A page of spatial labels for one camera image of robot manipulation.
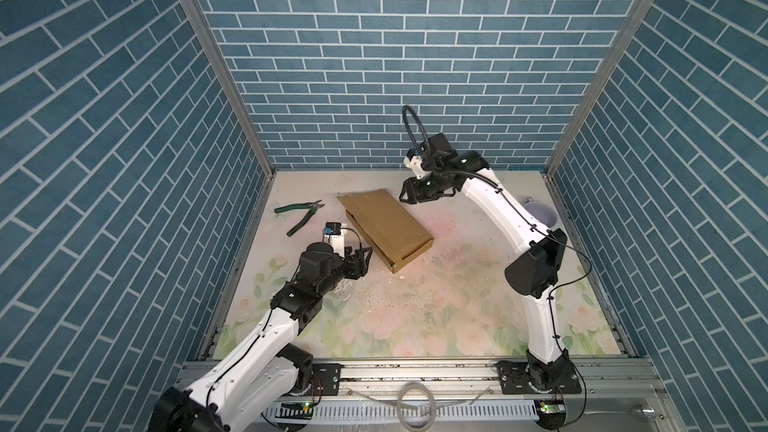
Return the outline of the brown cardboard box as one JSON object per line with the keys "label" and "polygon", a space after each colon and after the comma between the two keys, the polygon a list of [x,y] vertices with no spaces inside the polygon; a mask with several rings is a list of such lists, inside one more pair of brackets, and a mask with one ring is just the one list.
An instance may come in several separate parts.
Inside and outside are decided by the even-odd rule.
{"label": "brown cardboard box", "polygon": [[431,248],[432,234],[386,189],[337,196],[353,227],[393,274]]}

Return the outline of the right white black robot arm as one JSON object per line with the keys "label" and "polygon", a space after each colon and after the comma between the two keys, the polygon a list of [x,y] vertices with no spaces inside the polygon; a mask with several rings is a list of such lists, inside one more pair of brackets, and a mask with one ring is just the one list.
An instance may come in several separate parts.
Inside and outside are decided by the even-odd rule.
{"label": "right white black robot arm", "polygon": [[576,373],[556,317],[558,273],[567,235],[528,212],[479,153],[457,152],[442,133],[411,142],[404,164],[414,176],[404,181],[399,200],[414,205],[461,194],[492,220],[516,255],[504,276],[523,301],[529,383],[544,393],[558,388]]}

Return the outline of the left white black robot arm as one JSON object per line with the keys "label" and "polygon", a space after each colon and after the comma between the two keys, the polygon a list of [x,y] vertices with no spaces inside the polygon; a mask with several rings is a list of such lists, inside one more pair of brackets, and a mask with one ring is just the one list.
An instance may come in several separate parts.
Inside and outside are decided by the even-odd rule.
{"label": "left white black robot arm", "polygon": [[154,405],[148,429],[243,431],[278,398],[304,392],[313,356],[293,340],[339,282],[367,274],[372,254],[370,247],[344,246],[337,252],[328,243],[307,246],[294,275],[249,335],[191,385],[167,389]]}

